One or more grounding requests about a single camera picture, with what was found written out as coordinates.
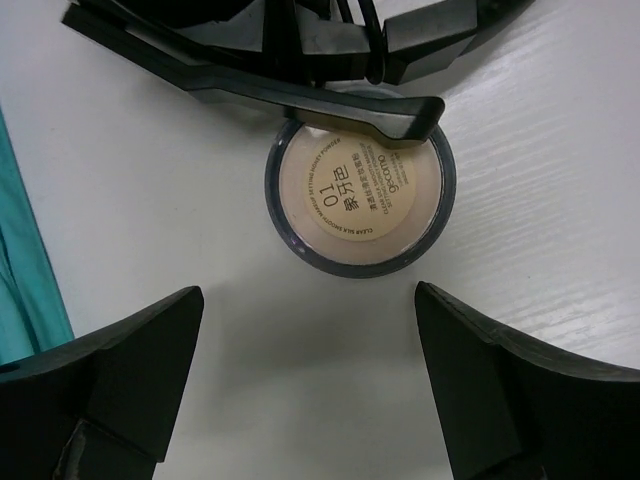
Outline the round beige powder compact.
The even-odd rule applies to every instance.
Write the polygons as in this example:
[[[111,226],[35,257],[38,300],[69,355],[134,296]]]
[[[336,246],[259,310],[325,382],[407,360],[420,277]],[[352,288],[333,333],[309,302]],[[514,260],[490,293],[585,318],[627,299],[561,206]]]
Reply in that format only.
[[[316,269],[354,279],[419,259],[442,234],[456,186],[441,128],[418,147],[390,150],[289,120],[265,170],[267,210],[288,248]]]

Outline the turquoise shorts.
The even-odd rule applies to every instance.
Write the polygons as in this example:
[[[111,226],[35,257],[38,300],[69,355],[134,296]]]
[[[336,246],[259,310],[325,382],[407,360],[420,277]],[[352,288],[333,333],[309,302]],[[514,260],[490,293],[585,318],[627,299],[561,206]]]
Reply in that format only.
[[[1,364],[74,339],[68,314],[1,123]]]

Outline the black wired headphones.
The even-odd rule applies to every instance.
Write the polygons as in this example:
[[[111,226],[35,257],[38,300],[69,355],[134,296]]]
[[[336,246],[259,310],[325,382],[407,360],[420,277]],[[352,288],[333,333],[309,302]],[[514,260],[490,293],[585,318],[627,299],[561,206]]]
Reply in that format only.
[[[425,143],[434,96],[340,93],[332,82],[400,85],[447,69],[511,24],[524,1],[438,1],[381,19],[371,1],[74,1],[63,23],[203,101],[243,102],[390,148]]]

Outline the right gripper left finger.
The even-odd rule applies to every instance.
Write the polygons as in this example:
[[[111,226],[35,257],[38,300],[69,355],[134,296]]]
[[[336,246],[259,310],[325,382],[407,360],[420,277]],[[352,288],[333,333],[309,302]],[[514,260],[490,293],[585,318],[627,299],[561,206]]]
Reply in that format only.
[[[1,368],[4,479],[150,479],[166,458],[204,310],[197,286]]]

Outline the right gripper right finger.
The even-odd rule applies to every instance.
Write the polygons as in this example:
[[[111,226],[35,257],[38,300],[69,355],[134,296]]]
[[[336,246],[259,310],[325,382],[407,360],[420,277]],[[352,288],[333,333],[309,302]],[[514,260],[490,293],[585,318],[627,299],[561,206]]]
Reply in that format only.
[[[555,347],[430,283],[415,310],[454,478],[638,478],[638,370]]]

